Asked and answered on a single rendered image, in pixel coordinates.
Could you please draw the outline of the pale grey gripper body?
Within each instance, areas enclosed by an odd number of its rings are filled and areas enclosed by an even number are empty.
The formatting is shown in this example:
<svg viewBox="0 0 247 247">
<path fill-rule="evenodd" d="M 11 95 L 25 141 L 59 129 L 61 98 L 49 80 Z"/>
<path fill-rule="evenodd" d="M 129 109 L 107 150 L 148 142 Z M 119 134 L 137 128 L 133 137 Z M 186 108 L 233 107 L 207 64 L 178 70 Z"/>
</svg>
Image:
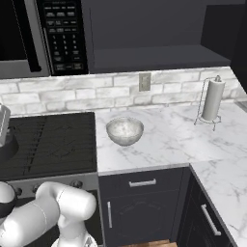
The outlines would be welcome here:
<svg viewBox="0 0 247 247">
<path fill-rule="evenodd" d="M 0 147 L 3 147 L 6 142 L 10 116 L 11 110 L 7 106 L 0 104 Z"/>
</svg>

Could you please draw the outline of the dark base cabinet door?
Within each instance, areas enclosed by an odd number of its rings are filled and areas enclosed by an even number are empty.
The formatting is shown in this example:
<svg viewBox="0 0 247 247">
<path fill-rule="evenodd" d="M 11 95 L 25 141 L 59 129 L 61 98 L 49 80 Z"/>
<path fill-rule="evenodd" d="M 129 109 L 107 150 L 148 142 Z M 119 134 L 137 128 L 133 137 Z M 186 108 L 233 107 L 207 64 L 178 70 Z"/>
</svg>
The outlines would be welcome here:
<svg viewBox="0 0 247 247">
<path fill-rule="evenodd" d="M 111 202 L 112 229 L 107 202 Z M 101 199 L 105 244 L 119 247 L 172 237 L 178 191 Z"/>
</svg>

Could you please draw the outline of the dark corner base cabinet front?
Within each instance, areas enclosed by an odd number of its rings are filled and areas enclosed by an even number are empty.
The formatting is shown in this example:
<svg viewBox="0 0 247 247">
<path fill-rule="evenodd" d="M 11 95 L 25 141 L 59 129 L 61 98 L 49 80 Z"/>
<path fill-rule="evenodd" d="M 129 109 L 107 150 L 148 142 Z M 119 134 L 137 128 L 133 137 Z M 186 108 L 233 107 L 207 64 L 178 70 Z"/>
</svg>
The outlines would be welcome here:
<svg viewBox="0 0 247 247">
<path fill-rule="evenodd" d="M 185 174 L 188 177 L 188 186 L 178 230 L 178 247 L 234 247 L 206 193 L 189 168 L 185 169 Z M 215 236 L 211 230 L 201 209 L 204 204 L 221 235 Z"/>
</svg>

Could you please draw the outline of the black and silver microwave oven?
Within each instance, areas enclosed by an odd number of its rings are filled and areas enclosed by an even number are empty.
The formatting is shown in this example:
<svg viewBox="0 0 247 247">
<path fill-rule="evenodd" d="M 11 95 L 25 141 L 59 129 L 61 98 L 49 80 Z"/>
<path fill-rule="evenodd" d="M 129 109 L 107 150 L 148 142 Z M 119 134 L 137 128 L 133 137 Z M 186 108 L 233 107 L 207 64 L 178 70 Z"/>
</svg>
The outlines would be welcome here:
<svg viewBox="0 0 247 247">
<path fill-rule="evenodd" d="M 40 72 L 31 72 L 13 0 L 0 0 L 0 79 L 87 74 L 80 0 L 24 0 Z"/>
</svg>

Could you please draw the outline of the grey marbled bowl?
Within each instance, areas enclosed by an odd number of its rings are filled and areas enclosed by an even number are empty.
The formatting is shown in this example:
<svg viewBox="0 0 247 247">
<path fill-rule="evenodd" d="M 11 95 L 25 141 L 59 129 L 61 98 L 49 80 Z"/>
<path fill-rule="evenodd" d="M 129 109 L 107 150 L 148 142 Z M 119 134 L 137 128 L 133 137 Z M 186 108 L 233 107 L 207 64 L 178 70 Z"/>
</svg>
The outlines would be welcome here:
<svg viewBox="0 0 247 247">
<path fill-rule="evenodd" d="M 137 119 L 120 117 L 106 125 L 108 137 L 117 145 L 127 147 L 140 140 L 144 125 Z"/>
</svg>

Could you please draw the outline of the dark drawer front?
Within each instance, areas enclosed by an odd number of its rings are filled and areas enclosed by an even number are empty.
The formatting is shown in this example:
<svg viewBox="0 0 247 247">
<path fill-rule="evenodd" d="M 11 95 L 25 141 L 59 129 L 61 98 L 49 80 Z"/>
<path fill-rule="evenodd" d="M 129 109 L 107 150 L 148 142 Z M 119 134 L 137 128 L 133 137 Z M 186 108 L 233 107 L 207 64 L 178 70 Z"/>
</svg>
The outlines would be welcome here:
<svg viewBox="0 0 247 247">
<path fill-rule="evenodd" d="M 134 195 L 148 192 L 169 191 L 179 189 L 182 168 L 154 170 L 137 173 L 104 176 L 98 179 L 100 192 L 104 197 Z M 156 185 L 129 187 L 129 181 L 156 179 Z"/>
</svg>

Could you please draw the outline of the white paper towel roll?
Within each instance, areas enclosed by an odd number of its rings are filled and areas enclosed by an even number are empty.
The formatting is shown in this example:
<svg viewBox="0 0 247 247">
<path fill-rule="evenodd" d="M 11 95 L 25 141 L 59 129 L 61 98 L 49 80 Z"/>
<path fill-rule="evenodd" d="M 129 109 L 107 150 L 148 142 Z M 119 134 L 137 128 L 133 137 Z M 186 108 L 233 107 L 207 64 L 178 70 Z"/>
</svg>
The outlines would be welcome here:
<svg viewBox="0 0 247 247">
<path fill-rule="evenodd" d="M 202 113 L 204 120 L 210 122 L 217 118 L 224 88 L 225 82 L 219 76 L 208 82 L 206 100 Z"/>
</svg>

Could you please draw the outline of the grey wall outlet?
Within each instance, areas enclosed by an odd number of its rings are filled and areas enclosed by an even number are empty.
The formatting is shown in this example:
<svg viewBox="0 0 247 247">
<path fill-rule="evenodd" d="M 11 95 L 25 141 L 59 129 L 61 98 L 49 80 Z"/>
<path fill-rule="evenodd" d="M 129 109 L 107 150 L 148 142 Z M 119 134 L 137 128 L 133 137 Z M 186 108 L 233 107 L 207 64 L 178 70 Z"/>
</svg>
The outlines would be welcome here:
<svg viewBox="0 0 247 247">
<path fill-rule="evenodd" d="M 151 73 L 140 73 L 139 74 L 139 91 L 149 91 L 151 89 Z"/>
</svg>

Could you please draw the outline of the dark corner wall cabinet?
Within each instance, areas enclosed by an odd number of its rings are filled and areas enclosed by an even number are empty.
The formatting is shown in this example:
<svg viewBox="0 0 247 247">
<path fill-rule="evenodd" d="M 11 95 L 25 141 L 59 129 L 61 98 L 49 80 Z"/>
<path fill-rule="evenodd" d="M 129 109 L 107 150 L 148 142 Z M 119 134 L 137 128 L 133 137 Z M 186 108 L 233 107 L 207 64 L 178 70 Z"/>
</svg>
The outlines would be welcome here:
<svg viewBox="0 0 247 247">
<path fill-rule="evenodd" d="M 247 94 L 247 0 L 241 4 L 208 5 L 201 45 L 230 60 Z"/>
</svg>

